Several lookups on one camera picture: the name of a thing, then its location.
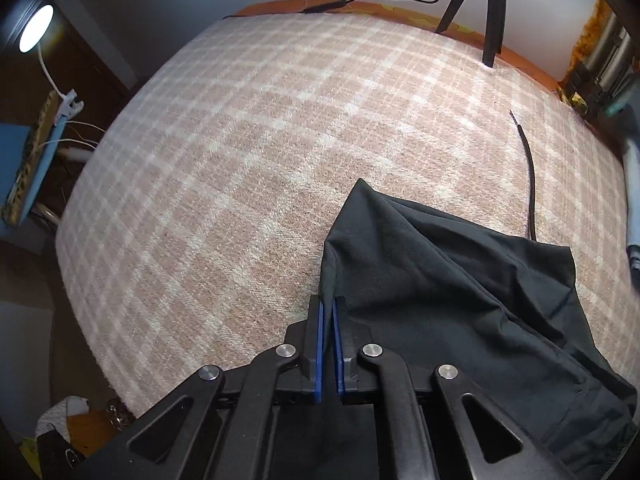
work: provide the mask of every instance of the triangular cutout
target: triangular cutout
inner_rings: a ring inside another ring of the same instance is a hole
[[[193,397],[181,398],[158,420],[137,434],[129,443],[129,449],[151,462],[164,463],[192,406]]]
[[[462,405],[474,429],[482,455],[489,464],[495,464],[522,451],[520,441],[495,420],[474,396],[463,396]]]

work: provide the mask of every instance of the bedspread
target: bedspread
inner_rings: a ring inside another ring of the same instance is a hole
[[[139,415],[202,364],[246,364],[316,292],[358,177],[505,234],[571,247],[596,345],[640,386],[622,166],[557,98],[474,47],[374,17],[228,18],[109,128],[66,207],[66,291]]]

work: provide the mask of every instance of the black fabric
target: black fabric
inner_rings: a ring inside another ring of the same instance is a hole
[[[581,479],[600,478],[633,435],[636,391],[593,343],[569,248],[359,180],[326,238],[319,288],[407,362],[470,374]]]
[[[53,427],[37,439],[38,463],[44,480],[68,480],[69,473],[84,461],[84,455]]]
[[[333,352],[329,341],[326,354]],[[373,406],[340,402],[334,364],[323,362],[322,402],[280,407],[270,480],[380,478]]]

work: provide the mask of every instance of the metal rod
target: metal rod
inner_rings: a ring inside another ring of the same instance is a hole
[[[607,53],[609,52],[609,45],[614,37],[620,22],[618,21],[618,17],[612,12],[602,29],[602,34],[600,35],[600,39],[598,43],[593,48],[593,51],[589,54],[589,56],[584,60],[584,66],[590,70],[592,73],[597,73],[603,63],[605,58],[607,57]]]
[[[51,209],[45,206],[42,202],[36,202],[33,205],[33,208],[44,216],[47,220],[49,220],[52,224],[60,225],[60,217],[56,215]]]
[[[620,41],[620,46],[611,58],[607,67],[602,72],[600,80],[598,81],[603,90],[610,90],[613,83],[615,83],[620,76],[620,71],[626,70],[626,66],[631,62],[634,43],[631,41],[631,36],[629,36],[628,32],[624,29],[621,32],[621,37],[622,40]]]

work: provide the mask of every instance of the floor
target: floor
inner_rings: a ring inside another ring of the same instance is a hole
[[[15,356],[4,363],[11,377],[5,377],[0,397],[9,415],[24,412],[12,421],[20,436],[30,436],[31,419],[65,397],[85,397],[92,410],[103,410],[116,397],[73,314],[53,238],[30,249],[0,240],[0,314],[6,318],[0,329],[8,331],[3,341],[12,341],[9,353]]]

